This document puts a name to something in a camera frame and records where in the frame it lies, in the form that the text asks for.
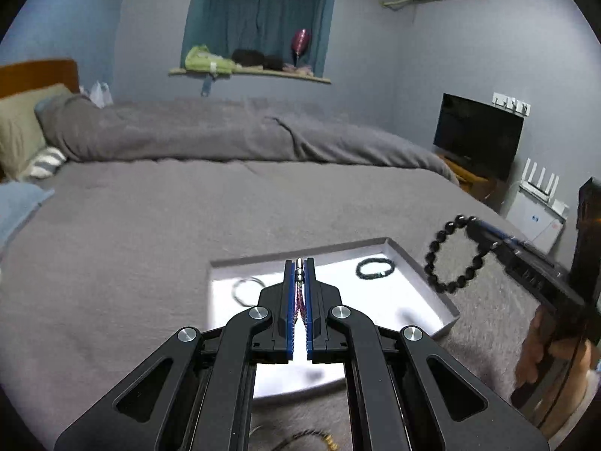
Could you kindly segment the silver wire bangle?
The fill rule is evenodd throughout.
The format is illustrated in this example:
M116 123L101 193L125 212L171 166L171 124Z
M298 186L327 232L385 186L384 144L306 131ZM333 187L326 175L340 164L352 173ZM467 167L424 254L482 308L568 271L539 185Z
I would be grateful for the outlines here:
M260 294L265 287L265 283L259 278L240 278L234 282L231 296L240 306L252 307L258 303Z

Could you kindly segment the wooden tv stand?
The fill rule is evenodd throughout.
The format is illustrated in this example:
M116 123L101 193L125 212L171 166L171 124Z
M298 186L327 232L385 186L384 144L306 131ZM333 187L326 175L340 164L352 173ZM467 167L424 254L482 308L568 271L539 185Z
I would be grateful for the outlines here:
M437 153L437 156L455 174L464 192L488 206L497 203L501 194L501 183L496 177L442 153Z

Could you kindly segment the white cabinet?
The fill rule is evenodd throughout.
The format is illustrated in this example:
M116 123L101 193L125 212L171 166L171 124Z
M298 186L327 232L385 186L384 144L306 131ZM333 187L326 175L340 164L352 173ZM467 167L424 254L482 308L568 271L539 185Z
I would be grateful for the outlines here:
M513 197L505 219L544 254L550 254L564 227L564 218L521 186Z

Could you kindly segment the white wifi router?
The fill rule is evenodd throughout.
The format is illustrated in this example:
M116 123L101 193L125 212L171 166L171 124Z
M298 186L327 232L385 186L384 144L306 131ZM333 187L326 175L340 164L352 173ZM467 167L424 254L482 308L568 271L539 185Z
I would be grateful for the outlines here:
M568 218L569 206L556 197L560 177L553 172L548 172L544 166L539 166L531 158L525 160L521 172L519 187L535 200L540 201L544 207L550 209L560 218Z

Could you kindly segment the black television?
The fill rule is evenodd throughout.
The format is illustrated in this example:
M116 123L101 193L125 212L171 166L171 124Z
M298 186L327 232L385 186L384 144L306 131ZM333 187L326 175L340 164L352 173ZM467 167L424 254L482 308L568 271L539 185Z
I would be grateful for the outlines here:
M468 166L507 181L524 118L471 99L444 94L433 145Z

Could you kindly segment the grey shallow cardboard box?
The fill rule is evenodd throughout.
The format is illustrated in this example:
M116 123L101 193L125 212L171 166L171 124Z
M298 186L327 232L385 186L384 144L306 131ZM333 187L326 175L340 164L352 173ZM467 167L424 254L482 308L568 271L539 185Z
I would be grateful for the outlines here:
M344 380L340 363L317 365L307 351L317 346L309 334L323 333L329 313L359 310L375 325L399 332L420 328L433 339L445 336L459 319L450 299L437 293L424 270L389 237L316 247L311 250L263 254L209 265L207 328L224 326L248 310L231 296L235 281L256 277L266 287L288 280L286 262L313 259L313 279L302 289L308 318L294 325L292 359L284 365L259 365L254 396L258 400L296 397L329 390Z

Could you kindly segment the grey bed cover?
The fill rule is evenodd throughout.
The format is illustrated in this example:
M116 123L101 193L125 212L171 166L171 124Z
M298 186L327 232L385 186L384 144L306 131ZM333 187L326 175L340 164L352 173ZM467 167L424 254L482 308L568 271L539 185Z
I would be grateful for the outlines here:
M511 225L425 169L70 163L1 262L1 384L39 442L177 329L203 328L214 261L378 237L422 261L458 214Z

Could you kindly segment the wooden window shelf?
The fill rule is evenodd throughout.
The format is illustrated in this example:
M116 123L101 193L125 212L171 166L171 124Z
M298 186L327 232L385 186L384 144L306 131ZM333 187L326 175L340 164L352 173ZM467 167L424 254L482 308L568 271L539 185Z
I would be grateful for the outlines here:
M250 67L237 68L234 69L231 73L211 73L209 71L193 71L185 68L172 68L168 71L168 76L200 76L201 74L208 74L209 76L216 77L216 79L219 79L219 77L232 76L270 76L279 77L279 79L296 79L304 80L305 82L311 83L322 83L322 85L331 85L332 83L331 79L325 79L325 77L307 76L306 74L298 74L276 70L264 70Z

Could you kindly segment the blue blanket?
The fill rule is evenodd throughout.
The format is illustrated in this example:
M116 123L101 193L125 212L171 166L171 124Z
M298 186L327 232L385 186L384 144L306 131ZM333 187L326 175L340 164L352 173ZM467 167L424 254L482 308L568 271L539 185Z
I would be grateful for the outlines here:
M53 194L53 189L46 191L36 184L27 182L10 181L1 184L1 250L6 249L17 232L45 201L53 197Z

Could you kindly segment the grey folded duvet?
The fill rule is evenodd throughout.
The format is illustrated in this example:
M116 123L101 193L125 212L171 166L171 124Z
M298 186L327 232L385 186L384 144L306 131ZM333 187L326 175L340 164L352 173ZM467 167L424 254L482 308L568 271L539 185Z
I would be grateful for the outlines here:
M263 100L184 99L99 108L82 95L35 108L45 139L76 162L311 162L423 169L450 182L434 153L407 139Z

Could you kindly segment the striped pillow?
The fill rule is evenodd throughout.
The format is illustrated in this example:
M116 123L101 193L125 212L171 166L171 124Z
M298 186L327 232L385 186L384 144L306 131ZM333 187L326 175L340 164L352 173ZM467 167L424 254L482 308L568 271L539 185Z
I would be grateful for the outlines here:
M50 178L56 174L66 161L66 156L57 148L47 147L42 149L24 169L23 174L20 175L20 180L32 181Z

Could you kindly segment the black clothes on shelf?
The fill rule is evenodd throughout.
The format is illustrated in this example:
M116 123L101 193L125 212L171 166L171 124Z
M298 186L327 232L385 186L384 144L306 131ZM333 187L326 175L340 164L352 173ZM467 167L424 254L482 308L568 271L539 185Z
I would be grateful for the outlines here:
M260 51L249 49L234 50L231 60L242 67L262 67L274 71L282 71L284 67L284 62L280 57L265 55Z

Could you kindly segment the olive green pillow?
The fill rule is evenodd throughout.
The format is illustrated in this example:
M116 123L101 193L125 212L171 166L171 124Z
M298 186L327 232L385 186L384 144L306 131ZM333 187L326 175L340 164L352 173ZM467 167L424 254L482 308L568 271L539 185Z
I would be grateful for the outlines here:
M37 153L46 148L35 107L46 99L70 96L63 85L30 90L1 99L1 168L9 179L23 175Z

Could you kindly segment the white plastic bag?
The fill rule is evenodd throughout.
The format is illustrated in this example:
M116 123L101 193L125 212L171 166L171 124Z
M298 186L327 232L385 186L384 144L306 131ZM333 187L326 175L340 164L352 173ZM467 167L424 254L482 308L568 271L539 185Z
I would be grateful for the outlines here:
M94 83L90 89L89 98L98 108L113 105L113 98L107 83Z

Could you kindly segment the teal curtain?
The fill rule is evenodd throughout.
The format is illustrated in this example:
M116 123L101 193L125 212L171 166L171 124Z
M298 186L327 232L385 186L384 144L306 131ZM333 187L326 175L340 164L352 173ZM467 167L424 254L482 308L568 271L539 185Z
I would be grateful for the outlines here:
M236 49L260 51L293 64L291 41L307 29L311 41L297 66L323 76L335 0L190 0L180 54L193 46L231 59Z

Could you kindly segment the green cloth on shelf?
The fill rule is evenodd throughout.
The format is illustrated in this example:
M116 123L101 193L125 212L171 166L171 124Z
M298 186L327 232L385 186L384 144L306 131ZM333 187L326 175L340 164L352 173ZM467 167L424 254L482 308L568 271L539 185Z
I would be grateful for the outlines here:
M207 46L200 45L193 46L187 52L183 67L187 71L219 76L219 74L232 74L236 68L236 63L231 59L213 54Z

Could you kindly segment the wooden headboard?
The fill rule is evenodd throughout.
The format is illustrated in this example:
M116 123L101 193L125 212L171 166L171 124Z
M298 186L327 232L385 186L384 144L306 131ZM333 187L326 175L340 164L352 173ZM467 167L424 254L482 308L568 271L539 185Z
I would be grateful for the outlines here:
M0 67L1 99L57 83L73 93L80 90L79 68L74 60L34 60Z

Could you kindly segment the white wall hooks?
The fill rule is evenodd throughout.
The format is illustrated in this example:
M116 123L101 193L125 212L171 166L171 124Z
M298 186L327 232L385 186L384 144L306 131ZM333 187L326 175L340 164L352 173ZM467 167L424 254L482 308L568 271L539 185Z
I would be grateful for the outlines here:
M513 114L521 115L522 117L529 117L531 114L531 105L529 103L520 101L514 97L502 95L500 93L493 94L492 104Z

